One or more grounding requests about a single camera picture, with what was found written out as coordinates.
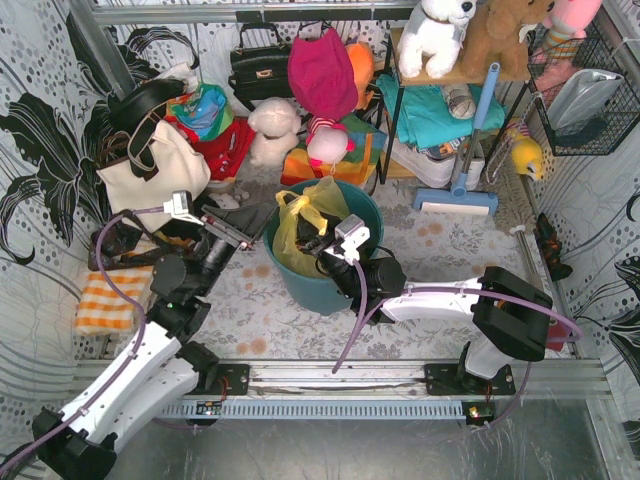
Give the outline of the yellow trash bag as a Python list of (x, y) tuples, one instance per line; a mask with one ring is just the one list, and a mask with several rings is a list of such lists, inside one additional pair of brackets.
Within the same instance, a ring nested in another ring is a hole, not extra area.
[(332, 177), (324, 177), (301, 193), (281, 190), (275, 196), (279, 226), (272, 242), (275, 258), (287, 269), (309, 278), (322, 278), (316, 259), (299, 246), (322, 238), (330, 222), (340, 223), (350, 215), (342, 191)]

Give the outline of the teal trash bin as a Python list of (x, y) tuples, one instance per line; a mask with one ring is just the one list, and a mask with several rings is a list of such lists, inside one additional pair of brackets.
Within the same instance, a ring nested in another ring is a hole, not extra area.
[[(347, 182), (336, 181), (346, 205), (351, 213), (360, 217), (369, 228), (371, 237), (363, 245), (364, 256), (374, 258), (378, 255), (377, 247), (384, 237), (383, 218), (377, 204), (361, 188)], [(269, 258), (274, 263), (284, 282), (285, 288), (293, 300), (302, 308), (328, 316), (338, 311), (349, 309), (352, 300), (344, 297), (338, 287), (328, 277), (312, 278), (299, 275), (283, 266), (273, 254), (272, 245), (279, 227), (279, 208), (276, 208), (263, 233), (263, 242)]]

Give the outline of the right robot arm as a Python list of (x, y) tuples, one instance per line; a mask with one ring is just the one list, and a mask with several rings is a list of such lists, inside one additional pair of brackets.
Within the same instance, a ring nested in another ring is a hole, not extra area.
[(514, 360), (540, 362), (545, 357), (551, 298), (501, 267), (479, 278), (453, 283), (411, 283), (393, 253), (367, 258), (370, 231), (356, 215), (327, 216), (321, 228), (300, 220), (294, 247), (312, 256), (320, 273), (350, 300), (356, 340), (367, 324), (399, 323), (434, 317), (467, 321), (480, 332), (465, 344), (457, 362), (425, 366), (429, 394), (512, 395), (507, 366)]

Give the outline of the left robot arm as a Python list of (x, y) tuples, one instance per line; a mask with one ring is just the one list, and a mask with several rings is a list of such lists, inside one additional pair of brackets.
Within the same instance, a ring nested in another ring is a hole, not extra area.
[(191, 392), (227, 393), (219, 358), (193, 337), (211, 309), (204, 297), (233, 255), (259, 239), (275, 210), (271, 202), (206, 206), (193, 250), (162, 248), (152, 269), (156, 298), (131, 343), (60, 412), (44, 409), (34, 419), (39, 460), (63, 479), (103, 479), (128, 440), (165, 406)]

